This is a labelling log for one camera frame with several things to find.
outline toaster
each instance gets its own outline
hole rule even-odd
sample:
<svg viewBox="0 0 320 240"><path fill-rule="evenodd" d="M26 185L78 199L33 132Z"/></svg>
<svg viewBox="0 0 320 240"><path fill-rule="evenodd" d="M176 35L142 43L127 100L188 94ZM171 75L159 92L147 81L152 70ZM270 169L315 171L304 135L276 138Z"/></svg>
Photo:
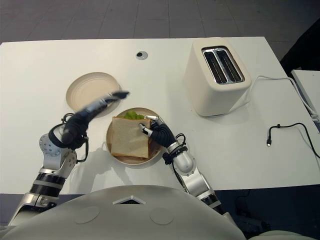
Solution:
<svg viewBox="0 0 320 240"><path fill-rule="evenodd" d="M222 37L192 43L184 81L195 111L206 117L227 114L252 83L237 52Z"/></svg>

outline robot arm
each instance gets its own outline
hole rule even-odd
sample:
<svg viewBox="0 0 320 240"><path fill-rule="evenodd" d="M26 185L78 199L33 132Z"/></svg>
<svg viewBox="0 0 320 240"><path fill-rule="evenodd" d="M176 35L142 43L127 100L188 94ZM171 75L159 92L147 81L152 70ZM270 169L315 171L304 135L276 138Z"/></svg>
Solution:
<svg viewBox="0 0 320 240"><path fill-rule="evenodd" d="M20 201L9 226L15 226L34 215L55 207L64 183L77 163L84 162L89 152L87 129L89 122L110 103L126 98L128 92L114 92L84 109L66 114L62 123L41 136L39 146L43 152L43 166L29 192ZM78 160L76 149L85 144L85 158Z"/></svg>
<svg viewBox="0 0 320 240"><path fill-rule="evenodd" d="M145 119L153 121L151 129L140 124L141 131L167 149L167 152L162 157L166 165L172 164L173 171L185 191L221 215L226 214L228 218L231 217L229 213L223 211L215 191L198 170L195 158L188 153L188 148L185 146L185 135L180 133L175 137L169 127L158 116L145 116ZM179 137L183 137L182 143L177 140Z"/></svg>

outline bread slice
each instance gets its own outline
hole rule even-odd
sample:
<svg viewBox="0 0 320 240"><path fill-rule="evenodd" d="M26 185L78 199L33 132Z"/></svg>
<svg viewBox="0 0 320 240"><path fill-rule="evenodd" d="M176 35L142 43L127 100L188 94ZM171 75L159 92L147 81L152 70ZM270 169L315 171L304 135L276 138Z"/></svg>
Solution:
<svg viewBox="0 0 320 240"><path fill-rule="evenodd" d="M139 124L150 128L148 119L112 118L111 154L113 156L149 157L149 137L140 131Z"/></svg>

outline white power cord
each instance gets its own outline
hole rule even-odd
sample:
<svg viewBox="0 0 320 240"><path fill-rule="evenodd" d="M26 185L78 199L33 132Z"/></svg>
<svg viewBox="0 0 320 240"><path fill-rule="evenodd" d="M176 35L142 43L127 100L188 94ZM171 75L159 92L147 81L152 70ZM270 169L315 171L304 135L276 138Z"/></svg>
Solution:
<svg viewBox="0 0 320 240"><path fill-rule="evenodd" d="M304 106L309 110L309 112L310 112L310 114L311 114L312 121L314 121L314 122L316 122L316 123L320 123L320 118L319 118L318 113L317 113L315 110L313 110L313 109L305 102L305 100L302 98L302 96L301 96L301 94L300 94L300 92L299 92L299 90L298 90L298 87L297 87L295 81L294 81L291 77L279 77L279 78L275 78L275 77L269 77L269 76L259 75L259 76L255 79L255 81L253 82L253 84L251 85L250 89L245 93L246 96L247 96L247 100L246 100L243 104L241 104L241 105L239 105L239 106L234 105L234 106L230 109L230 111L229 111L228 113L231 113L231 112L233 112L234 110L236 110L236 109L238 109L238 108L240 108L240 107L242 107L242 106L244 106L244 105L246 105L246 104L248 104L248 103L250 102L250 100L251 100L251 91L252 91L252 89L254 88L254 85L255 85L255 83L257 82L257 80L259 80L259 79L261 79L261 78L262 78L262 79L269 79L269 80L284 80L284 79L289 80L289 81L292 83L292 85L293 85L296 93L297 93L298 96L300 97L302 103L303 103Z"/></svg>

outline plate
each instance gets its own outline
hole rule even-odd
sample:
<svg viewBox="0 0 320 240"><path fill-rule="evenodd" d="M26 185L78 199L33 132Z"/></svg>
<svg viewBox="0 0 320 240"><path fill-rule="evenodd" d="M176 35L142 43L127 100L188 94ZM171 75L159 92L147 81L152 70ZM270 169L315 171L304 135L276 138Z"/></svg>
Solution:
<svg viewBox="0 0 320 240"><path fill-rule="evenodd" d="M65 98L70 108L77 112L108 93L119 90L117 80L110 74L91 72L77 78L69 86Z"/></svg>
<svg viewBox="0 0 320 240"><path fill-rule="evenodd" d="M135 108L130 108L121 112L116 117L123 117L129 111L135 111L137 114L141 114L144 116L145 115L158 116L157 113L155 113L150 109L143 108L143 107L135 107ZM108 130L106 132L106 145L109 150L109 153L111 153L111 137L112 137L112 122L110 123ZM149 147L149 158L136 157L136 156L113 156L113 157L123 164L141 165L154 159L158 154L160 154L161 149L162 147L159 144L151 140L150 147Z"/></svg>

